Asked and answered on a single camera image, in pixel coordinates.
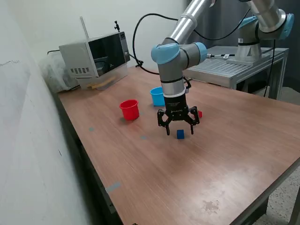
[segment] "blue cube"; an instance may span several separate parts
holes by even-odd
[[[184,139],[184,130],[177,130],[177,139]]]

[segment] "red cup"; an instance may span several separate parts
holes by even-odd
[[[137,107],[138,103],[137,100],[130,99],[120,104],[124,119],[135,120],[140,116],[139,108]]]

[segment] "wooden board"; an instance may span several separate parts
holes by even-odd
[[[201,123],[191,135],[172,122],[167,136],[149,93],[159,77],[129,73],[102,92],[60,94],[126,225],[228,225],[300,157],[299,106],[192,81]],[[133,98],[141,115],[126,122],[119,104]]]

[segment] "light blue joint cap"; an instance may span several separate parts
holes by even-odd
[[[253,21],[256,21],[256,20],[257,20],[257,17],[255,15],[243,19],[242,23],[239,26],[239,29],[241,29],[243,26],[246,26],[247,24],[252,23]]]
[[[157,45],[151,50],[151,58],[157,64],[165,64],[175,59],[179,53],[180,49],[177,43]]]
[[[199,48],[199,52],[200,52],[200,62],[199,63],[202,63],[204,60],[206,60],[207,53],[208,53],[207,48],[201,42],[194,42],[194,43]]]
[[[295,20],[294,14],[288,14],[287,15],[285,26],[282,30],[282,33],[279,37],[279,40],[284,40],[290,35],[290,33],[292,31],[292,28],[293,28],[294,20]]]

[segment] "blue cup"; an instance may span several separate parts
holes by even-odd
[[[165,99],[162,87],[153,88],[150,91],[150,94],[152,96],[154,106],[165,106]]]

